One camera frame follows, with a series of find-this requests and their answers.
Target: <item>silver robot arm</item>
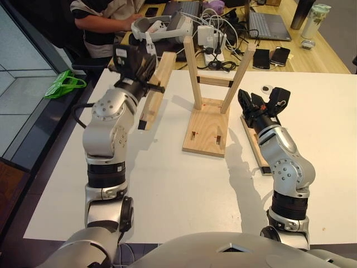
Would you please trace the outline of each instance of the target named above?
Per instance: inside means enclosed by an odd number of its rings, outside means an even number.
[[[149,89],[163,88],[147,83],[155,71],[155,56],[144,58],[136,47],[116,45],[113,60],[120,80],[93,104],[88,126],[76,119],[85,127],[85,228],[72,235],[41,268],[112,267],[118,242],[131,228],[133,199],[126,196],[125,178],[128,132],[141,98]]]
[[[294,248],[310,249],[307,201],[309,185],[315,179],[315,169],[303,158],[277,114],[287,106],[290,92],[274,88],[268,103],[240,90],[239,103],[248,127],[257,133],[260,151],[271,168],[274,178],[273,202],[267,216],[269,226],[260,235]]]

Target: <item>vr headset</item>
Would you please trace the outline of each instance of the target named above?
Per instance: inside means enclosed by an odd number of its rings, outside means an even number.
[[[150,33],[153,42],[168,39],[171,43],[181,44],[184,42],[186,35],[192,36],[194,30],[192,19],[176,11],[172,16],[144,17],[134,21],[132,23],[132,32],[135,39],[140,41],[146,39],[145,32],[147,32],[156,21],[162,21],[165,25],[167,24],[167,28],[166,31]]]

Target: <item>glass wall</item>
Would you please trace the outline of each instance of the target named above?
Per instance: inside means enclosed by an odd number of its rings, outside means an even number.
[[[0,6],[0,156],[41,102],[57,70]]]

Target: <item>white table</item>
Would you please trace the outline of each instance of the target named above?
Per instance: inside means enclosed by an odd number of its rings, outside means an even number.
[[[233,77],[234,73],[217,72]],[[118,79],[105,70],[89,102]],[[316,169],[307,215],[312,244],[357,242],[357,76],[345,74],[247,72],[240,88],[262,95],[263,85],[291,91],[280,120],[300,153]],[[202,95],[223,98],[225,88],[201,85]],[[182,152],[193,95],[188,71],[174,71],[157,121],[137,130],[144,99],[128,139],[128,195],[134,226],[123,242],[164,243],[189,233],[233,231],[259,234],[267,225],[273,179],[262,176],[239,119],[230,107],[224,159]],[[90,110],[81,120],[88,123]],[[84,226],[86,162],[76,126],[32,216],[24,238],[66,240]]]

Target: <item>laptop keyboard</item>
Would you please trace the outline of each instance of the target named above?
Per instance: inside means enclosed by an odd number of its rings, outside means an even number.
[[[196,16],[199,14],[199,4],[197,1],[193,2],[180,2],[181,3],[181,10],[183,13],[191,14]]]
[[[249,29],[257,29],[259,31],[259,36],[270,37],[271,33],[266,22],[266,18],[262,13],[253,13],[249,14]],[[251,37],[257,37],[257,31],[250,31]]]

